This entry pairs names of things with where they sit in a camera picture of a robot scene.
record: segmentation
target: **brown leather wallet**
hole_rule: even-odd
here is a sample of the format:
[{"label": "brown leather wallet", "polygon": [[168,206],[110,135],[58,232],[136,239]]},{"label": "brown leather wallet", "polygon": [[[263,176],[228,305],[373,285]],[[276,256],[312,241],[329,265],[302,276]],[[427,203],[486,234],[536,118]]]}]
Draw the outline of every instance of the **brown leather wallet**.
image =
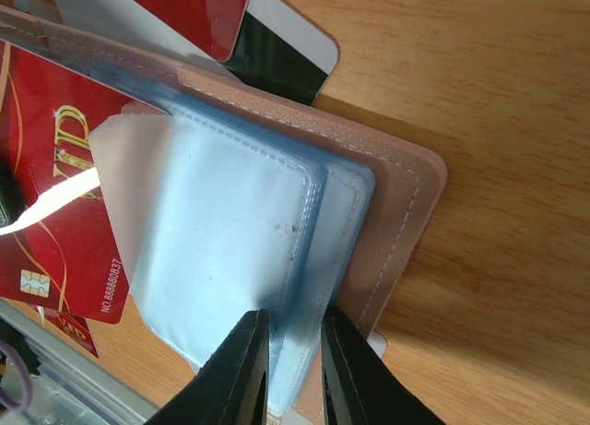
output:
[{"label": "brown leather wallet", "polygon": [[[365,125],[7,7],[0,7],[0,38],[81,64],[119,65],[371,167],[376,188],[337,304],[363,335],[372,331],[443,190],[446,169],[437,155]],[[321,423],[321,393],[316,358],[295,410]]]}]

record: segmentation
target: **purple scissors handle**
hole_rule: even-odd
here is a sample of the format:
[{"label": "purple scissors handle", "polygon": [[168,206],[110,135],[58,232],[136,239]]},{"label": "purple scissors handle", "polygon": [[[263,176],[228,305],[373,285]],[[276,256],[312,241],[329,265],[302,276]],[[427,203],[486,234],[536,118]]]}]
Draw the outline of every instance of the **purple scissors handle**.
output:
[{"label": "purple scissors handle", "polygon": [[2,339],[0,339],[0,351],[6,356],[6,359],[10,360],[15,366],[18,379],[20,379],[20,383],[22,384],[22,396],[20,402],[14,400],[2,388],[0,388],[0,403],[10,411],[15,411],[17,413],[25,411],[33,400],[33,384],[30,379],[29,370],[27,370],[25,362],[20,358],[17,351]]}]

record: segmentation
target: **wooden table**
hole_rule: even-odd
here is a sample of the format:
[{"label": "wooden table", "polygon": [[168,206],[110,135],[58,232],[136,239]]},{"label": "wooden table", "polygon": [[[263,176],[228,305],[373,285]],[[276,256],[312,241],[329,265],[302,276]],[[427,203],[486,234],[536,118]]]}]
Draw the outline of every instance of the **wooden table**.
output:
[{"label": "wooden table", "polygon": [[[379,323],[388,367],[450,424],[590,422],[590,0],[289,1],[340,46],[317,106],[450,172]],[[92,328],[156,403],[190,380],[132,303]]]}]

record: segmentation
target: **red card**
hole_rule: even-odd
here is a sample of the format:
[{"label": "red card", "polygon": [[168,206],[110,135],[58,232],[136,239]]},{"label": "red card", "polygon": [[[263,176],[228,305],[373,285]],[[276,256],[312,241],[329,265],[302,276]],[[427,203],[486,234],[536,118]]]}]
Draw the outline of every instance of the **red card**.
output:
[{"label": "red card", "polygon": [[[37,307],[31,305],[30,308],[37,311]],[[99,352],[94,345],[94,339],[90,333],[90,328],[86,319],[73,314],[60,313],[56,310],[45,309],[45,321],[57,326],[60,330],[70,336],[74,341],[86,351],[92,353],[98,358]]]},{"label": "red card", "polygon": [[248,0],[134,0],[213,59],[230,59]]},{"label": "red card", "polygon": [[[2,43],[0,159],[32,206],[93,167],[89,132],[131,98]],[[119,322],[129,286],[100,189],[43,221],[0,236],[0,296]]]}]

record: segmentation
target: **gold chip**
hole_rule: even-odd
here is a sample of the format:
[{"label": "gold chip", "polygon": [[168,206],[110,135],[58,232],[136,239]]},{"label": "gold chip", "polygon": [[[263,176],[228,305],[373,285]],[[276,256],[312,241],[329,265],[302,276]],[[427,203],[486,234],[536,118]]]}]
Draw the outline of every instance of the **gold chip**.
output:
[{"label": "gold chip", "polygon": [[49,276],[29,270],[20,270],[20,291],[49,298]]}]

